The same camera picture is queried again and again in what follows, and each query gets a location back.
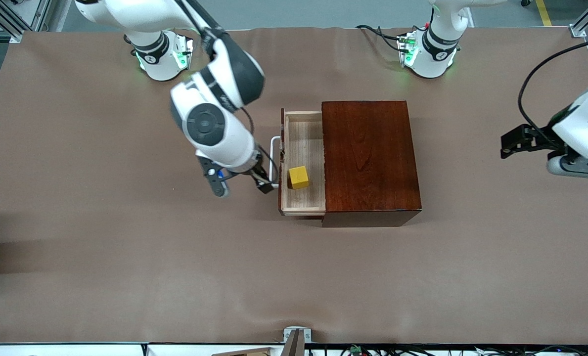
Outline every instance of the white bracket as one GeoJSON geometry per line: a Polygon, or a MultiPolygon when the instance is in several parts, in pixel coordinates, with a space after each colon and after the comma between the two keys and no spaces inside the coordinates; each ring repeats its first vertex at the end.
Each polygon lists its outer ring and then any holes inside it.
{"type": "Polygon", "coordinates": [[[283,329],[283,342],[284,343],[287,342],[287,338],[289,338],[289,334],[296,329],[301,329],[303,331],[303,335],[305,336],[305,343],[312,342],[312,329],[311,328],[303,327],[303,326],[288,326],[285,329],[283,329]]]}
{"type": "Polygon", "coordinates": [[[573,23],[569,24],[569,31],[571,32],[572,38],[585,38],[586,37],[586,31],[581,30],[580,32],[577,32],[575,29],[575,25],[573,23]]]}
{"type": "MultiPolygon", "coordinates": [[[[281,144],[280,144],[280,145],[278,145],[278,160],[276,160],[276,159],[274,158],[274,142],[275,142],[276,140],[280,140],[280,136],[274,136],[274,137],[272,137],[272,138],[271,138],[271,140],[270,140],[270,175],[269,175],[270,177],[269,177],[269,179],[270,179],[270,181],[271,181],[271,182],[273,182],[273,181],[274,181],[274,180],[273,180],[273,178],[272,178],[272,175],[271,175],[271,174],[272,174],[272,173],[273,173],[275,170],[276,170],[276,172],[278,172],[278,167],[274,167],[274,166],[273,166],[273,164],[272,164],[272,162],[274,162],[274,163],[276,163],[276,162],[280,162],[280,152],[283,150],[283,148],[282,148],[282,142],[281,142],[281,144]]],[[[271,186],[272,186],[272,187],[275,187],[275,188],[278,188],[278,184],[272,184],[271,186]]],[[[300,327],[296,327],[296,326],[290,326],[290,327],[288,327],[287,329],[291,329],[291,328],[294,328],[294,329],[300,329],[300,327]]]]}

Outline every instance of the black cable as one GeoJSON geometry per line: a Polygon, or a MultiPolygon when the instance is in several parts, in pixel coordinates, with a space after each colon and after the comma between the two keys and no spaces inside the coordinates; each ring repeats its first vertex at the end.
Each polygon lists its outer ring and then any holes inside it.
{"type": "Polygon", "coordinates": [[[395,47],[394,45],[391,45],[391,43],[388,42],[388,39],[397,40],[397,37],[393,37],[393,36],[390,36],[390,35],[383,33],[382,28],[379,26],[377,27],[377,30],[374,29],[373,27],[368,26],[368,25],[358,25],[355,28],[356,29],[367,29],[367,30],[373,32],[374,34],[380,36],[384,40],[386,45],[388,45],[388,47],[393,48],[394,50],[397,50],[398,52],[408,53],[408,50],[406,50],[406,49],[400,49],[400,48],[395,47]]]}
{"type": "MultiPolygon", "coordinates": [[[[432,11],[430,11],[430,22],[428,22],[428,26],[430,26],[430,23],[432,23],[432,19],[434,18],[434,7],[432,8],[432,11]]],[[[425,31],[427,30],[427,28],[424,27],[416,27],[413,25],[413,29],[419,29],[421,31],[425,31]]]]}
{"type": "Polygon", "coordinates": [[[549,351],[551,349],[561,349],[561,350],[566,350],[566,351],[574,352],[576,354],[579,354],[580,356],[586,356],[586,353],[585,352],[582,352],[582,351],[577,350],[577,349],[573,349],[572,347],[563,346],[563,345],[551,345],[549,347],[545,347],[544,349],[542,349],[540,351],[529,352],[527,355],[528,356],[536,356],[537,354],[539,354],[541,352],[547,352],[547,351],[549,351]]]}
{"type": "Polygon", "coordinates": [[[248,110],[246,110],[246,108],[241,108],[241,110],[243,110],[243,112],[246,113],[246,116],[248,117],[248,121],[250,122],[250,133],[253,135],[254,134],[254,120],[252,120],[252,117],[250,116],[250,114],[248,113],[248,110]]]}
{"type": "Polygon", "coordinates": [[[399,347],[397,348],[397,350],[400,350],[400,353],[397,353],[396,350],[386,350],[386,352],[392,354],[393,356],[400,356],[401,354],[409,354],[410,356],[419,356],[418,354],[415,354],[414,352],[412,352],[410,350],[402,350],[399,347]]]}
{"type": "Polygon", "coordinates": [[[360,350],[362,350],[362,354],[364,356],[373,356],[373,354],[371,354],[370,351],[368,351],[364,346],[360,346],[360,350]]]}
{"type": "Polygon", "coordinates": [[[520,110],[520,114],[522,115],[522,117],[525,118],[525,120],[527,120],[527,122],[529,122],[529,125],[531,125],[536,131],[538,131],[538,133],[543,137],[543,139],[547,140],[547,142],[551,142],[551,144],[553,145],[554,149],[561,149],[562,147],[557,144],[554,140],[549,139],[549,137],[543,133],[540,128],[538,128],[538,125],[536,125],[535,122],[533,122],[533,120],[531,120],[531,118],[529,117],[529,115],[527,115],[527,113],[525,112],[524,108],[522,107],[522,94],[524,94],[525,89],[527,88],[527,84],[529,83],[529,80],[531,79],[531,77],[533,77],[533,75],[540,69],[542,68],[543,65],[547,64],[549,61],[551,61],[552,59],[561,56],[565,53],[571,52],[572,50],[575,49],[579,49],[582,47],[586,47],[588,45],[588,41],[584,42],[584,43],[580,43],[577,45],[574,45],[573,47],[569,47],[567,49],[563,49],[555,54],[552,54],[551,56],[549,56],[547,59],[543,60],[540,62],[540,64],[538,64],[535,68],[533,68],[533,70],[531,71],[531,73],[529,73],[529,75],[527,75],[527,78],[525,79],[525,81],[522,83],[522,87],[520,88],[520,92],[518,93],[518,110],[520,110]]]}
{"type": "Polygon", "coordinates": [[[416,347],[416,346],[412,346],[412,345],[403,345],[403,346],[409,350],[413,350],[414,352],[418,352],[420,354],[425,354],[427,356],[434,356],[434,354],[431,354],[431,353],[425,351],[424,349],[420,349],[419,347],[416,347]]]}

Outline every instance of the wooden block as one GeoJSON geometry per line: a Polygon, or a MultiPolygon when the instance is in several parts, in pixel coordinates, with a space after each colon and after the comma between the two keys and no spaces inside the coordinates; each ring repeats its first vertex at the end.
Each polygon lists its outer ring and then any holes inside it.
{"type": "Polygon", "coordinates": [[[309,186],[309,177],[305,166],[294,167],[289,169],[289,182],[292,189],[301,189],[309,186]]]}
{"type": "Polygon", "coordinates": [[[405,101],[323,102],[322,131],[323,226],[400,226],[421,211],[405,101]]]}

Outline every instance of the gray floor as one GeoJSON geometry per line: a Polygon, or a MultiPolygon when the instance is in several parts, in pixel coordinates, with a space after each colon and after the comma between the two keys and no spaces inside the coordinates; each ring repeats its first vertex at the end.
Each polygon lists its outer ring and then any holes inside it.
{"type": "MultiPolygon", "coordinates": [[[[553,25],[568,25],[586,7],[588,0],[544,0],[553,25]]],[[[202,5],[231,30],[258,27],[410,27],[429,20],[426,0],[202,0],[202,5]]],[[[86,20],[73,0],[55,0],[50,10],[50,29],[66,32],[117,31],[86,20]]],[[[497,7],[472,9],[476,27],[542,26],[538,7],[532,2],[520,6],[508,0],[497,7]]],[[[0,68],[7,44],[0,44],[0,68]]]]}

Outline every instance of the dark wooden box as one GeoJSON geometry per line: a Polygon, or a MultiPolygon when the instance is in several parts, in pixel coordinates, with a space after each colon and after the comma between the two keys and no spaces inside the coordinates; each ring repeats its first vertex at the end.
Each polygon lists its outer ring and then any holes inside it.
{"type": "Polygon", "coordinates": [[[327,101],[281,110],[278,209],[323,227],[401,226],[421,211],[405,101],[327,101]],[[304,165],[309,187],[287,188],[304,165]]]}

